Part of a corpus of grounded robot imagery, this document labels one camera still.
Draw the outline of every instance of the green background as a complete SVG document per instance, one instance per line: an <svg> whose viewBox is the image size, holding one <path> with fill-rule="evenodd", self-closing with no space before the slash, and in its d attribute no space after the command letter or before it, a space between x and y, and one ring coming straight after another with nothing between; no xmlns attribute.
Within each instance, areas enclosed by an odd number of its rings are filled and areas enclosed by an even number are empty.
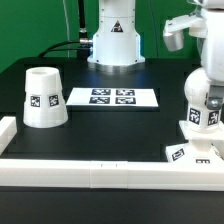
<svg viewBox="0 0 224 224"><path fill-rule="evenodd" d="M67 0L71 39L78 39L77 0ZM136 30L142 37L142 54L146 58L198 58L195 38L185 31L185 48L168 52L162 38L165 21L189 14L195 8L187 0L151 0L156 38L149 0L136 0ZM85 0L89 37L98 28L98 0ZM0 1L0 72L23 57L35 57L47 47L67 40L62 0ZM67 56L50 53L47 56Z"/></svg>

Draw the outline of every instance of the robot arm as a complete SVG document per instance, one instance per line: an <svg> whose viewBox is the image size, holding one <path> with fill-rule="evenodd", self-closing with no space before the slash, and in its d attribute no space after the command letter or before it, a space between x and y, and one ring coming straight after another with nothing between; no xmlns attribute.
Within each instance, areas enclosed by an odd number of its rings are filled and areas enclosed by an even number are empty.
<svg viewBox="0 0 224 224"><path fill-rule="evenodd" d="M206 106L220 110L224 97L224 21L223 0L191 0L201 9L189 16L180 16L166 22L164 41L168 50L183 47L182 30L190 28L189 34L203 38L201 64L210 83Z"/></svg>
<svg viewBox="0 0 224 224"><path fill-rule="evenodd" d="M184 47L183 30L189 28L189 34L198 38L206 37L205 20L195 13L167 20L163 32L164 42L169 51L177 51Z"/></svg>
<svg viewBox="0 0 224 224"><path fill-rule="evenodd" d="M136 0L99 0L99 29L93 36L89 67L125 72L141 66L140 35L135 30Z"/></svg>

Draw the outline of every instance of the table surface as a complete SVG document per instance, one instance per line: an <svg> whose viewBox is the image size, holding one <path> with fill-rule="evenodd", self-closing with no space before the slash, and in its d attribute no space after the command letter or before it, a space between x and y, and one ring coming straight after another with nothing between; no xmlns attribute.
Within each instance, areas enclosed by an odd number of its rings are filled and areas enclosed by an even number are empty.
<svg viewBox="0 0 224 224"><path fill-rule="evenodd" d="M60 71L63 96L73 87L154 89L158 108L67 107L59 127L23 124L25 72L37 66ZM1 158L166 162L168 145L185 142L184 82L199 67L193 60L147 60L126 74L88 69L65 58L20 59L0 75L0 119L16 116L18 133ZM93 190L0 187L0 223L223 223L223 192Z"/></svg>

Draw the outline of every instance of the white cup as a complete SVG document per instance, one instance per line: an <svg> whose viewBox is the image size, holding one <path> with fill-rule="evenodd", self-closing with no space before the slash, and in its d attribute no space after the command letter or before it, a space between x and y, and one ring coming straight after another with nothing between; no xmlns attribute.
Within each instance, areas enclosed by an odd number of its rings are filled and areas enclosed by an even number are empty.
<svg viewBox="0 0 224 224"><path fill-rule="evenodd" d="M36 67L26 71L26 125L34 128L51 128L68 120L59 71L51 67Z"/></svg>

